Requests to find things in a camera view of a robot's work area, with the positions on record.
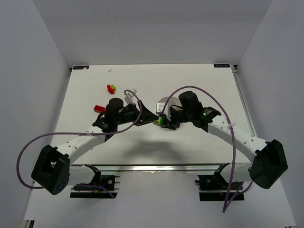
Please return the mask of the dark green lego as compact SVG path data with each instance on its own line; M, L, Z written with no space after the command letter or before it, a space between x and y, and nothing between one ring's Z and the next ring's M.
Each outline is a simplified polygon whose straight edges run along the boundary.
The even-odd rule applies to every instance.
M162 126L162 125L163 125L163 119L162 119L162 118L159 118L159 120L158 120L158 125L159 125L159 126Z

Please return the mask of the pale green curved lego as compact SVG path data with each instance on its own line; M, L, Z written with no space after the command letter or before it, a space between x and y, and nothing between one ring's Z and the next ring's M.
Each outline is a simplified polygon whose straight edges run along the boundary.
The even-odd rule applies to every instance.
M153 121L153 124L157 125L157 126L160 126L160 121L159 120Z

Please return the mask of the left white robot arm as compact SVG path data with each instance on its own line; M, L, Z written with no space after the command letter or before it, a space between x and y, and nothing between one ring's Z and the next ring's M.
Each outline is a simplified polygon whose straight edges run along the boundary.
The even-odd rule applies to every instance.
M112 98L84 135L59 146L42 148L31 177L52 195L59 194L68 185L86 185L93 188L101 182L101 172L92 165L72 167L72 164L94 147L108 141L118 126L133 123L135 126L150 124L158 116L149 111L141 101L128 104Z

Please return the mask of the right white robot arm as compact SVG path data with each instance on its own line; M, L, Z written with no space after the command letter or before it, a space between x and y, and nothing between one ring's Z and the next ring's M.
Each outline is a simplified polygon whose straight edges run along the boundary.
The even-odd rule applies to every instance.
M247 163L221 165L214 172L217 180L229 182L233 168L234 182L250 181L269 189L288 169L283 145L278 140L266 141L228 123L223 112L204 107L192 91L186 91L178 98L161 99L156 105L156 113L161 118L161 127L177 130L183 123L192 123L235 146L247 157Z

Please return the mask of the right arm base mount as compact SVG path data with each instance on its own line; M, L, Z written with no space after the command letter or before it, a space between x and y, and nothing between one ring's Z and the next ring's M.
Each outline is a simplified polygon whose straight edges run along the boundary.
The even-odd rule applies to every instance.
M233 182L230 187L228 197L231 198L237 191L241 182L247 181L249 178L248 168L250 163L236 163ZM200 201L224 201L228 190L232 164L200 164L194 166L194 171L197 174L195 183L199 188Z

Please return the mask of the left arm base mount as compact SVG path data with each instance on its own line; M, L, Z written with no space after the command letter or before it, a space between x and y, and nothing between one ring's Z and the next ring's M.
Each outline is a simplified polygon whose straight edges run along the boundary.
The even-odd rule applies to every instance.
M72 166L68 185L71 198L114 199L120 188L121 176L117 172L102 171L92 165Z

